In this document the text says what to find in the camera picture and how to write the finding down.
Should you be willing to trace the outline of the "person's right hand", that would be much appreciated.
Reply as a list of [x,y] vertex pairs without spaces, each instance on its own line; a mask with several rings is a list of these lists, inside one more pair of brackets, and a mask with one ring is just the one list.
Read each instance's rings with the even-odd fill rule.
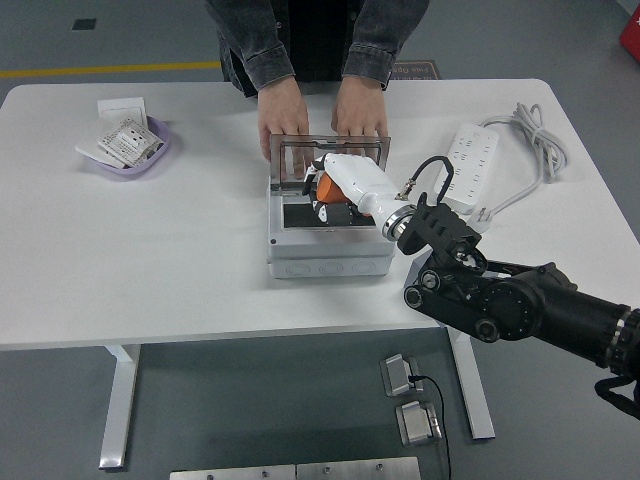
[[293,76],[275,80],[258,91],[258,133],[263,157],[271,161],[272,135],[308,135],[308,110]]

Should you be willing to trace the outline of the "person's left hand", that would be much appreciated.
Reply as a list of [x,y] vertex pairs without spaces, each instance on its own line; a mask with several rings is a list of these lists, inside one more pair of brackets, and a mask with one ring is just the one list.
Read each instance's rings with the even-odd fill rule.
[[345,76],[333,108],[331,128],[340,136],[388,137],[382,85],[369,78]]

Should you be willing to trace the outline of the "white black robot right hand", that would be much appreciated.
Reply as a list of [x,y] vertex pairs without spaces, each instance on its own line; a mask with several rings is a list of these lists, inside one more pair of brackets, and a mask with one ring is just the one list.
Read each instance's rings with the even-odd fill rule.
[[311,184],[320,171],[330,178],[357,210],[373,218],[377,228],[388,239],[392,230],[412,210],[407,200],[398,199],[400,189],[369,157],[328,153],[307,168],[303,195],[311,191]]

